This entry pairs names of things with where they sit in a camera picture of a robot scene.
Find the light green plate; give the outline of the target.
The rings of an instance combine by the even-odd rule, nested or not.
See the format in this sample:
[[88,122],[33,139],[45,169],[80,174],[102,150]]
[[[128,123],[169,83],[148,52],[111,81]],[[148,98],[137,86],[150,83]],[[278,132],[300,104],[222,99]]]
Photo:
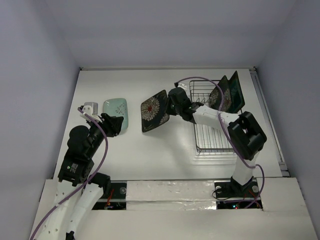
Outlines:
[[112,98],[103,103],[102,112],[111,117],[123,117],[120,135],[126,133],[129,127],[128,104],[125,98]]

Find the black floral square plate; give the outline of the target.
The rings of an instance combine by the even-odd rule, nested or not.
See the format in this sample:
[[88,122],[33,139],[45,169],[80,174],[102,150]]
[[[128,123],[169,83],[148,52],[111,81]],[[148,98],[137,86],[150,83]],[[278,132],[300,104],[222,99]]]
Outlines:
[[166,112],[167,102],[168,95],[164,89],[141,103],[140,115],[143,133],[158,128],[169,121],[170,115]]

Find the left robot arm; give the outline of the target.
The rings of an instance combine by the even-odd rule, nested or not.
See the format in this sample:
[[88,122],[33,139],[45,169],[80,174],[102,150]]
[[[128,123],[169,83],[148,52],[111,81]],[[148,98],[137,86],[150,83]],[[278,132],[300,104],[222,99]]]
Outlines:
[[32,240],[77,239],[97,201],[113,193],[110,176],[93,170],[93,156],[102,142],[120,133],[124,118],[80,113],[90,127],[78,125],[70,131],[52,208],[35,227]]

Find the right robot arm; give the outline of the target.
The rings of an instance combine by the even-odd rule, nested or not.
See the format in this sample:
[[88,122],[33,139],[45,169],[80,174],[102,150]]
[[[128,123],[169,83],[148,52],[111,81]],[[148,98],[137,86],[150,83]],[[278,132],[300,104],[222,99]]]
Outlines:
[[168,93],[166,112],[172,116],[179,115],[187,122],[223,131],[237,155],[230,190],[235,196],[242,196],[248,191],[257,156],[267,141],[266,134],[252,113],[227,113],[200,102],[191,102],[181,87]]

